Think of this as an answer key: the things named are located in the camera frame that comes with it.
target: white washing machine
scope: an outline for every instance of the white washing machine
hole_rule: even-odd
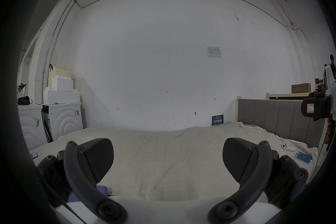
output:
[[[68,104],[41,104],[50,142],[68,133],[82,130],[81,102]]]
[[[29,151],[47,143],[41,109],[37,104],[17,106],[23,137]]]

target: smartphone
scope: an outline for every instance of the smartphone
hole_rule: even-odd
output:
[[[38,155],[37,155],[36,152],[34,152],[34,153],[31,153],[30,157],[31,157],[31,159],[35,159],[35,158],[38,157]]]
[[[298,151],[296,153],[295,158],[299,159],[300,161],[305,162],[305,163],[310,163],[310,160],[312,159],[311,156],[309,156],[305,153],[302,153],[300,151]]]

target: white game controller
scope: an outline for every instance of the white game controller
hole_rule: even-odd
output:
[[[288,140],[284,140],[282,143],[282,149],[286,151],[295,151],[296,147],[295,146],[290,146]]]

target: upholstered headboard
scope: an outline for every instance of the upholstered headboard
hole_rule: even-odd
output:
[[[258,125],[279,137],[304,142],[320,151],[326,120],[313,121],[301,113],[301,100],[254,100],[237,98],[236,121]]]

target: sticker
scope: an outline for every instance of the sticker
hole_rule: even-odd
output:
[[[39,123],[40,123],[40,120],[37,117],[35,117],[34,119],[35,119],[35,126],[38,127]]]
[[[224,115],[212,116],[212,126],[223,123],[224,123]]]
[[[34,152],[34,153],[31,153],[30,157],[31,157],[31,159],[35,159],[35,158],[38,157],[38,155],[37,155],[36,152]]]
[[[307,104],[307,113],[314,113],[314,104]]]
[[[47,119],[48,119],[48,126],[49,126],[49,128],[51,129],[51,124],[50,124],[50,118],[49,118],[49,115],[48,115]]]

